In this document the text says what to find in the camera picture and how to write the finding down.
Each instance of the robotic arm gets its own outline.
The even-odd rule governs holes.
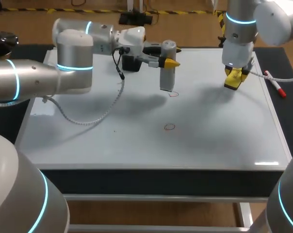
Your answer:
[[[174,69],[180,65],[168,56],[143,53],[144,27],[115,31],[112,25],[58,19],[52,29],[52,39],[58,56],[54,67],[31,60],[0,61],[0,101],[90,91],[93,54],[111,55],[122,49],[127,56],[150,67]]]
[[[225,87],[237,90],[253,66],[258,34],[270,46],[293,39],[293,0],[229,0],[226,16],[222,54],[228,75]]]

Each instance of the yellow black caution tape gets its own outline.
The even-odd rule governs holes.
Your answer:
[[[123,13],[124,10],[82,10],[82,9],[65,9],[65,8],[3,8],[2,11],[46,11],[52,12],[77,12],[77,13]],[[159,15],[186,15],[186,14],[212,14],[210,11],[146,11],[146,14]]]
[[[222,34],[224,36],[224,34],[225,34],[225,24],[224,24],[224,18],[223,18],[224,17],[224,11],[215,11],[215,14],[218,17],[220,27],[221,27],[221,30],[222,30]]]

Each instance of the red marker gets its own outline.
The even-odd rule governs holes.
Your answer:
[[[264,74],[266,76],[269,76],[269,77],[273,77],[270,72],[268,71],[265,71]],[[284,90],[282,90],[281,86],[279,86],[279,84],[274,81],[274,80],[270,80],[270,82],[272,83],[272,85],[276,88],[276,90],[278,91],[278,93],[280,94],[280,96],[284,99],[286,98],[287,94],[284,92]]]

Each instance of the whiteboard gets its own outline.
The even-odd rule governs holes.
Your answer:
[[[224,88],[221,55],[221,49],[178,53],[171,96],[159,89],[159,68],[124,72],[124,93],[96,127],[74,125],[36,98],[18,147],[40,169],[284,170],[291,155],[265,81],[249,75],[237,91]],[[56,62],[52,50],[48,64]],[[90,121],[120,86],[112,57],[94,55],[92,90],[55,99],[71,118]]]

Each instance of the cable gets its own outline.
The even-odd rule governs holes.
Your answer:
[[[149,6],[149,8],[150,8],[152,11],[156,11],[156,14],[157,14],[157,20],[156,20],[156,23],[152,24],[152,25],[156,25],[156,24],[158,23],[159,18],[160,18],[160,14],[158,13],[158,10],[154,9],[154,8],[151,6],[150,0],[147,0],[147,5]]]
[[[116,60],[115,60],[115,58],[114,58],[114,53],[115,53],[115,51],[119,51],[119,58],[118,58],[118,60],[117,60],[117,62],[116,62]],[[55,100],[55,99],[53,99],[52,97],[54,96],[54,95],[52,95],[52,96],[43,96],[42,98],[42,101],[44,102],[44,103],[46,103],[48,100],[49,101],[51,101],[53,104],[55,104],[56,105],[56,107],[59,109],[59,111],[60,111],[60,113],[64,116],[64,118],[66,119],[66,120],[68,120],[69,122],[71,122],[71,123],[73,123],[73,124],[76,124],[76,125],[84,125],[84,126],[88,126],[88,125],[98,125],[109,113],[110,113],[110,111],[112,110],[112,108],[113,108],[113,106],[116,104],[116,102],[119,100],[119,98],[121,97],[121,95],[122,95],[122,93],[123,93],[123,91],[124,91],[124,85],[125,85],[125,76],[124,76],[124,74],[123,74],[123,72],[120,70],[120,68],[119,68],[119,63],[120,63],[120,61],[121,61],[121,56],[124,54],[124,53],[126,53],[126,52],[129,52],[127,49],[125,49],[125,48],[123,48],[123,47],[120,47],[120,48],[116,48],[116,49],[114,49],[113,50],[113,52],[112,52],[112,58],[113,58],[113,61],[114,61],[114,63],[115,63],[115,67],[116,67],[116,70],[117,70],[117,72],[118,72],[118,74],[119,74],[119,76],[120,76],[120,78],[121,78],[121,80],[122,80],[122,86],[121,86],[121,89],[119,90],[119,92],[118,92],[118,95],[116,96],[116,98],[115,98],[115,100],[113,101],[113,103],[110,105],[110,107],[108,108],[108,110],[100,117],[100,118],[98,118],[98,119],[96,119],[96,120],[93,120],[93,121],[88,121],[88,122],[79,122],[79,121],[76,121],[76,120],[73,120],[73,119],[71,119],[71,118],[69,118],[67,115],[66,115],[66,113],[64,112],[64,110],[62,109],[62,107],[60,106],[60,104]],[[56,93],[58,92],[58,89],[59,89],[59,86],[60,86],[60,73],[59,73],[59,75],[58,75],[58,82],[57,82],[57,88],[56,88]]]
[[[88,126],[88,125],[98,125],[109,113],[110,111],[112,110],[113,106],[116,104],[116,102],[119,100],[119,98],[121,97],[123,91],[124,91],[124,85],[125,85],[125,80],[122,80],[122,86],[121,86],[121,89],[119,90],[118,92],[118,95],[116,96],[115,100],[113,101],[113,103],[110,105],[110,107],[108,108],[108,110],[98,119],[96,120],[93,120],[93,121],[88,121],[88,122],[79,122],[79,121],[76,121],[76,120],[73,120],[71,118],[69,118],[64,110],[61,108],[60,104],[53,98],[50,98],[50,97],[47,97],[47,96],[44,96],[43,97],[43,100],[49,100],[51,101],[53,104],[56,105],[56,107],[59,109],[60,113],[64,116],[64,118],[68,121],[70,121],[71,123],[73,124],[76,124],[76,125],[84,125],[84,126]]]
[[[26,100],[17,100],[17,101],[13,101],[13,102],[9,102],[9,103],[0,103],[0,108],[14,106],[14,105],[17,105],[17,104],[22,103],[24,101],[26,101]]]
[[[115,58],[114,58],[114,54],[116,51],[119,51],[119,57],[118,57],[118,60],[116,62]],[[112,51],[112,58],[113,58],[113,61],[114,61],[114,64],[115,64],[115,67],[116,67],[116,70],[119,74],[119,77],[121,78],[121,80],[124,80],[125,79],[125,76],[123,74],[123,72],[120,70],[119,68],[119,63],[121,61],[121,56],[124,54],[124,53],[129,53],[130,49],[129,48],[123,48],[123,47],[118,47],[118,48],[115,48],[113,51]]]
[[[77,5],[75,5],[75,4],[73,3],[73,0],[71,0],[71,6],[83,6],[83,5],[85,5],[85,4],[86,4],[86,0],[84,0],[83,3],[81,3],[81,4],[77,4]]]
[[[276,81],[276,82],[280,82],[280,83],[289,83],[289,82],[293,82],[293,78],[292,79],[276,79],[270,76],[265,76],[265,75],[261,75],[258,74],[256,72],[250,71],[250,74],[254,74],[260,78],[264,78],[264,79],[268,79],[268,80],[272,80],[272,81]]]

